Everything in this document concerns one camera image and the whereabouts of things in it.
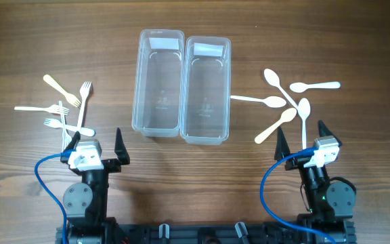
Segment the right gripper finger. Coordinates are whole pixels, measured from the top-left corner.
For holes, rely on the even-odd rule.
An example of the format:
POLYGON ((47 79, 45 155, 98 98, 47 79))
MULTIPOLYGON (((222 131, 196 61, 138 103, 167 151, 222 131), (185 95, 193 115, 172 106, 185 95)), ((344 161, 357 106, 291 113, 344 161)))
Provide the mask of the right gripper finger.
POLYGON ((279 161, 280 159, 283 159, 284 157, 287 157, 289 155, 290 155, 290 149, 288 147, 288 143, 286 141, 282 128, 279 127, 277 129, 277 142, 276 142, 274 159, 276 161, 279 161))
POLYGON ((333 136, 339 143, 339 147, 342 147, 343 143, 328 129, 322 120, 318 121, 318 132, 320 137, 333 136))

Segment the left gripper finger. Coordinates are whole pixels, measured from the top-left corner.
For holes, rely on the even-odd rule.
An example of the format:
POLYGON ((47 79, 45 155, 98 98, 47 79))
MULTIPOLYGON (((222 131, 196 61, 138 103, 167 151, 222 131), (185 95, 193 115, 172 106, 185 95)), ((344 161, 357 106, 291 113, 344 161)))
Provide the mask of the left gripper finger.
POLYGON ((72 137, 72 140, 67 146, 67 151, 74 150, 78 141, 81 139, 81 135, 78 131, 75 132, 74 136, 72 137))
POLYGON ((117 156, 118 162, 121 165, 129 165, 130 164, 130 156, 129 156, 127 149, 124 145, 123 137, 121 134, 121 129, 119 127, 116 129, 114 152, 117 156))

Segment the clear plastic fork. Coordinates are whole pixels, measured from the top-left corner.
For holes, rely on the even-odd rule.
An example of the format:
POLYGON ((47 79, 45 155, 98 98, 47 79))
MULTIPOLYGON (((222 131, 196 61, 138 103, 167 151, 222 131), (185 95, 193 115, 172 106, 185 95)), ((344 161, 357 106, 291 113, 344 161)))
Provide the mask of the clear plastic fork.
POLYGON ((70 144, 72 137, 66 130, 66 120, 64 114, 60 115, 60 122, 62 124, 62 151, 64 151, 65 148, 70 144))

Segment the white spoon vertical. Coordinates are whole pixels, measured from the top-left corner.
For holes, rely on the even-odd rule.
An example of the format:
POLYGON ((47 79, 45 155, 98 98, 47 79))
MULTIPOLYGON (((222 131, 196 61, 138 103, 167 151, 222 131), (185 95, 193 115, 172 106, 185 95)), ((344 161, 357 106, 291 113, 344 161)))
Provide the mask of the white spoon vertical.
POLYGON ((302 149, 307 148, 307 130, 306 130, 306 120, 311 112, 311 106, 307 98, 302 98, 298 104, 298 114, 302 120, 302 149))

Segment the white fork pointing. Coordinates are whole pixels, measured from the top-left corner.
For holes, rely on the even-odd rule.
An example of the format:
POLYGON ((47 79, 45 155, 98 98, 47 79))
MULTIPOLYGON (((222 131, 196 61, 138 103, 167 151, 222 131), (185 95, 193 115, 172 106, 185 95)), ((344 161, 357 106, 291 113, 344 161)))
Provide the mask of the white fork pointing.
POLYGON ((23 110, 23 111, 43 111, 47 113, 52 114, 59 114, 59 115, 68 115, 69 109, 65 108, 63 106, 59 106, 57 104, 53 104, 49 107, 43 108, 43 107, 33 107, 33 106, 15 106, 14 110, 23 110))

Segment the yellow plastic spoon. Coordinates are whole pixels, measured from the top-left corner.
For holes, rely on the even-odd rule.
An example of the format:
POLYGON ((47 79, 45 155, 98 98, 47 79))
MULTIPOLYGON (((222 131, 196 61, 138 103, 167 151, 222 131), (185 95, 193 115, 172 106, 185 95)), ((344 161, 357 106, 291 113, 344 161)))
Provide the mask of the yellow plastic spoon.
POLYGON ((256 144, 260 144, 264 142, 276 129, 281 126, 283 123, 288 123, 292 121, 297 115, 297 109, 288 108, 286 109, 280 116, 280 118, 263 132, 261 132, 258 136, 255 137, 254 141, 256 144))

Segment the white fork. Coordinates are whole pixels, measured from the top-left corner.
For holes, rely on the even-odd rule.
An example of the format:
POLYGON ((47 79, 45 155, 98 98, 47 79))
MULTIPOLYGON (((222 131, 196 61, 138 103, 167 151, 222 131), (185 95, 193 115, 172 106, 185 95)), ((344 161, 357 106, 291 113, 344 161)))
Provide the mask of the white fork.
POLYGON ((80 88, 80 95, 81 95, 82 101, 81 101, 81 107, 80 107, 78 121, 77 121, 77 131, 81 130, 81 127, 83 124, 85 107, 86 107, 87 99, 88 99, 90 91, 91 91, 91 87, 92 87, 92 82, 86 81, 86 82, 84 82, 84 84, 80 88))

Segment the white spoon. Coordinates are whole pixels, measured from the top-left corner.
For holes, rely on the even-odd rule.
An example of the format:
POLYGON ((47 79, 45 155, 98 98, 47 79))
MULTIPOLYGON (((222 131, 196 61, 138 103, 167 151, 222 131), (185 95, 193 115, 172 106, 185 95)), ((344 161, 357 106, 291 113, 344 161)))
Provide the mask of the white spoon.
POLYGON ((290 90, 295 93, 303 93, 307 89, 338 89, 341 84, 338 81, 329 81, 323 83, 292 83, 290 84, 290 90))
POLYGON ((286 105, 286 100, 278 96, 269 96, 264 99, 252 98, 248 96, 230 96, 230 98, 234 100, 242 100, 247 102, 260 102, 260 103, 264 103, 266 106, 270 108, 281 108, 286 105))
POLYGON ((271 69, 269 68, 266 68, 264 71, 263 71, 263 76, 265 78, 265 80, 271 85, 271 86, 274 86, 274 87, 277 87, 280 92, 284 95, 284 97, 290 102, 290 104, 292 106, 294 106, 295 108, 298 108, 298 105, 297 103, 288 95, 288 93, 282 88, 281 84, 280 84, 280 78, 279 76, 271 69))

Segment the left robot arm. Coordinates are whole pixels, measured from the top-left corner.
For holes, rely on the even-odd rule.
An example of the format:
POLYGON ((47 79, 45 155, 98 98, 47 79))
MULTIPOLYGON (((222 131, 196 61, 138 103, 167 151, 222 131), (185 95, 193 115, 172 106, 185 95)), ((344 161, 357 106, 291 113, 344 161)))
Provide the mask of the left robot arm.
POLYGON ((82 140, 77 132, 63 150, 60 161, 81 177, 64 193, 67 220, 74 226, 100 226, 106 219, 109 175, 121 172, 130 164, 121 130, 116 130, 114 159, 102 159, 102 148, 96 139, 82 140))

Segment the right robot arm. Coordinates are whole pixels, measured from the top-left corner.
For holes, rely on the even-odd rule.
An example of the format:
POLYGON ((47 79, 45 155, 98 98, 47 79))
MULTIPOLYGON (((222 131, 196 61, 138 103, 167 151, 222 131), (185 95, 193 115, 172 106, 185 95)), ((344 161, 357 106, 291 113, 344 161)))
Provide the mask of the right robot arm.
POLYGON ((301 186, 305 189, 307 213, 298 215, 299 222, 333 223, 353 217, 356 187, 342 177, 329 177, 326 166, 337 160, 343 143, 318 121, 319 138, 309 156, 293 156, 285 161, 285 170, 299 170, 301 186))

